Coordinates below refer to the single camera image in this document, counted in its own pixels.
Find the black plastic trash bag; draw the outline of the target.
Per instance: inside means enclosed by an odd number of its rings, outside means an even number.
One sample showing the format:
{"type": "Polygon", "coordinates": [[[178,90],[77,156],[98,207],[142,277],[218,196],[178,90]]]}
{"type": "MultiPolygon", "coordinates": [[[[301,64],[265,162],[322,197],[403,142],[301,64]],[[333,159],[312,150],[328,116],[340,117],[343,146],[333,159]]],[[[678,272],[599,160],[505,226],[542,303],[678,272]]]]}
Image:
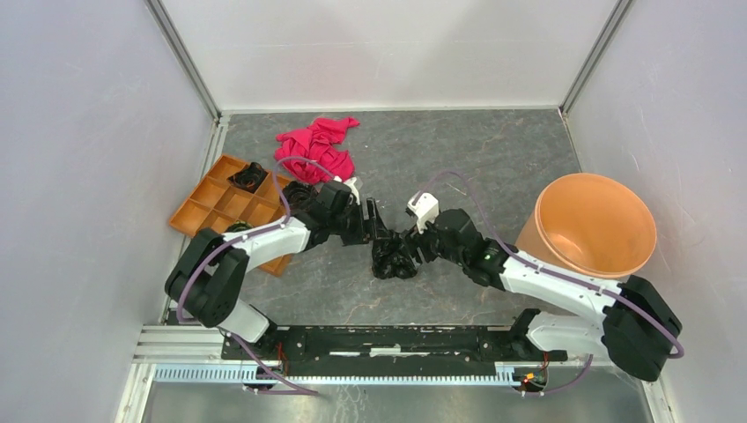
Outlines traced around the black plastic trash bag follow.
{"type": "Polygon", "coordinates": [[[409,279],[418,274],[418,265],[413,257],[409,241],[412,231],[390,231],[372,244],[373,275],[378,279],[409,279]]]}

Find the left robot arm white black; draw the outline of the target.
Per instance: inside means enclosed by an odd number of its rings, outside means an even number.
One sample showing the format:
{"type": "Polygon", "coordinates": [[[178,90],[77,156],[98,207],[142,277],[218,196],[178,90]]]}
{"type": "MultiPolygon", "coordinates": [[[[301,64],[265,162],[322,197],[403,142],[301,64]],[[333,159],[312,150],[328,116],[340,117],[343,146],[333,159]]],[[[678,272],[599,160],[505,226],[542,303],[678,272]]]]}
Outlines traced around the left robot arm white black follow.
{"type": "Polygon", "coordinates": [[[295,255],[337,236],[345,246],[390,235],[373,198],[360,200],[341,182],[327,182],[286,214],[263,226],[220,234],[206,227],[191,239],[165,283],[179,323],[220,328],[243,340],[256,359],[277,347],[274,323],[240,299],[246,274],[281,256],[295,255]]]}

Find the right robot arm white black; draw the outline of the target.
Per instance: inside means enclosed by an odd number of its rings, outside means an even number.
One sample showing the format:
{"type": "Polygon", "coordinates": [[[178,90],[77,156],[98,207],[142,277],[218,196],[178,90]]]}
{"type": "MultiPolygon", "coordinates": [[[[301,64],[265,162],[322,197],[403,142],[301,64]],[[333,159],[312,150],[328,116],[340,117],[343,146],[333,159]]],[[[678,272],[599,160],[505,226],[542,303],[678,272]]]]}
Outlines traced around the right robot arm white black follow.
{"type": "Polygon", "coordinates": [[[511,353],[530,360],[541,351],[566,351],[609,358],[640,380],[659,379],[668,360],[684,348],[682,324],[645,278],[626,281],[594,278],[543,262],[485,238],[462,209],[410,211],[416,259],[437,258],[459,266],[474,283],[537,298],[568,311],[567,316],[534,314],[527,326],[510,333],[511,353]]]}

